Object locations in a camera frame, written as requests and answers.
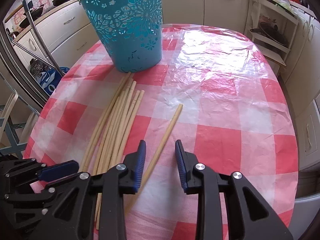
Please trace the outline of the bamboo chopstick pair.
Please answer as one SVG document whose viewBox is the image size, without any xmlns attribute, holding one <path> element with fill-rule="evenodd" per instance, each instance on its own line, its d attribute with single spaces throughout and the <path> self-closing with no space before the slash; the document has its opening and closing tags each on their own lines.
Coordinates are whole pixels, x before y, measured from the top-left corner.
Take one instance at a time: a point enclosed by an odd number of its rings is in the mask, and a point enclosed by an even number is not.
<svg viewBox="0 0 320 240">
<path fill-rule="evenodd" d="M 80 164 L 80 171 L 87 172 L 87 169 L 91 163 L 93 153 L 95 152 L 95 147 L 97 146 L 98 140 L 100 138 L 100 135 L 102 133 L 103 128 L 105 129 L 102 135 L 102 139 L 100 142 L 99 150 L 97 152 L 97 158 L 94 163 L 93 172 L 97 172 L 98 165 L 102 164 L 101 157 L 104 155 L 102 150 L 104 149 L 104 146 L 107 146 L 106 143 L 106 137 L 109 135 L 112 131 L 114 122 L 115 122 L 115 116 L 119 114 L 118 113 L 118 103 L 124 98 L 123 89 L 125 85 L 127 85 L 127 90 L 130 88 L 132 84 L 133 74 L 130 72 L 127 73 L 125 77 L 123 77 L 118 85 L 118 88 L 116 92 L 114 93 L 111 102 L 108 104 L 108 106 L 103 110 L 102 115 L 100 116 L 96 127 L 94 128 L 94 131 L 92 133 L 92 136 L 90 138 L 89 144 L 87 146 L 86 152 L 84 153 L 84 156 L 82 158 L 81 164 Z"/>
<path fill-rule="evenodd" d="M 127 83 L 129 77 L 131 76 L 131 72 L 128 72 L 120 81 L 113 97 L 112 100 L 110 101 L 110 103 L 108 104 L 108 106 L 103 110 L 94 130 L 92 133 L 92 136 L 89 140 L 88 146 L 86 148 L 86 151 L 84 153 L 84 156 L 82 158 L 81 164 L 80 164 L 80 168 L 79 171 L 86 171 L 86 168 L 88 168 L 89 163 L 91 161 L 91 157 L 93 155 L 94 149 L 97 145 L 97 142 L 100 138 L 100 134 L 102 129 L 104 128 L 106 121 L 108 119 L 108 116 L 112 110 L 112 108 L 114 107 L 114 104 L 116 102 L 116 99 L 119 95 L 119 93 L 123 90 L 123 87 L 125 86 L 125 84 Z"/>
</svg>

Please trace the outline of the white rolling kitchen cart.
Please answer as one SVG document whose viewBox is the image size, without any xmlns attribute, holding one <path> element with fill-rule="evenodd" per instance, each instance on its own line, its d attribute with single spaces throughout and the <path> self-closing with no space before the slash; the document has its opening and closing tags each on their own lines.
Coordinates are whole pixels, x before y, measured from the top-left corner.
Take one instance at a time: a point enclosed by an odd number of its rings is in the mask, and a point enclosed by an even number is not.
<svg viewBox="0 0 320 240">
<path fill-rule="evenodd" d="M 298 27 L 289 0 L 249 0 L 245 35 L 256 43 L 264 57 L 286 68 Z"/>
</svg>

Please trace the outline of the red white checkered tablecloth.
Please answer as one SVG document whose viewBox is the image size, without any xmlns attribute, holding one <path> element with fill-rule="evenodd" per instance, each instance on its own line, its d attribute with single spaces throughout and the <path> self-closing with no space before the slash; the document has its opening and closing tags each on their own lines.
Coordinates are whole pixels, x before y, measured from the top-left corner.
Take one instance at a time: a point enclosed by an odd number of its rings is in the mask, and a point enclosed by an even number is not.
<svg viewBox="0 0 320 240">
<path fill-rule="evenodd" d="M 146 142 L 149 163 L 178 105 L 180 117 L 126 217 L 128 239 L 194 239 L 197 196 L 180 185 L 175 141 L 223 174 L 241 172 L 289 225 L 298 182 L 296 137 L 271 67 L 244 35 L 227 29 L 166 25 L 162 60 L 133 76 L 143 90 L 125 153 Z M 43 108 L 25 158 L 53 165 L 81 161 L 123 77 L 100 42 L 60 81 Z"/>
</svg>

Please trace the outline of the blue patterned shopping bag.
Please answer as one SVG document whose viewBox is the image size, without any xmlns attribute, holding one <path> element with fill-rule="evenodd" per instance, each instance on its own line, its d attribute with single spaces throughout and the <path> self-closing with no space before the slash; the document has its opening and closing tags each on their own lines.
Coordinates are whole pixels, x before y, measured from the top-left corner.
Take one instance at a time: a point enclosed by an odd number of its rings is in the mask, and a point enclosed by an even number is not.
<svg viewBox="0 0 320 240">
<path fill-rule="evenodd" d="M 52 95 L 62 79 L 57 70 L 48 67 L 35 58 L 30 61 L 29 72 L 48 95 Z"/>
</svg>

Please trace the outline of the teal perforated plastic basket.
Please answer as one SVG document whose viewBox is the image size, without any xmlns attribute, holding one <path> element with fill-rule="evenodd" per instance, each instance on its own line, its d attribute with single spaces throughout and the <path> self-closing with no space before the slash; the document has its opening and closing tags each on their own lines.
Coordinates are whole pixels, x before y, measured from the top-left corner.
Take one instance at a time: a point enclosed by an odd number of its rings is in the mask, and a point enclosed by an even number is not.
<svg viewBox="0 0 320 240">
<path fill-rule="evenodd" d="M 162 59 L 161 0 L 80 0 L 120 72 L 140 72 Z"/>
</svg>

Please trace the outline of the black wok on stove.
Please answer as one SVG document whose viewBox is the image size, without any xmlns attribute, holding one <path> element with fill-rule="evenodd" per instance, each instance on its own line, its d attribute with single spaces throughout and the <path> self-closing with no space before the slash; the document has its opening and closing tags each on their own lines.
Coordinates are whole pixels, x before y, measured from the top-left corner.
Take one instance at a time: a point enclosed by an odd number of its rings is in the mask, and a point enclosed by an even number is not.
<svg viewBox="0 0 320 240">
<path fill-rule="evenodd" d="M 41 17 L 42 13 L 43 13 L 43 8 L 44 8 L 44 4 L 40 5 L 39 7 L 37 7 L 35 10 L 30 10 L 31 13 L 31 18 L 33 19 L 33 21 L 37 20 L 38 18 Z M 19 27 L 22 29 L 25 29 L 27 26 L 29 26 L 29 20 L 26 17 L 20 24 Z"/>
</svg>

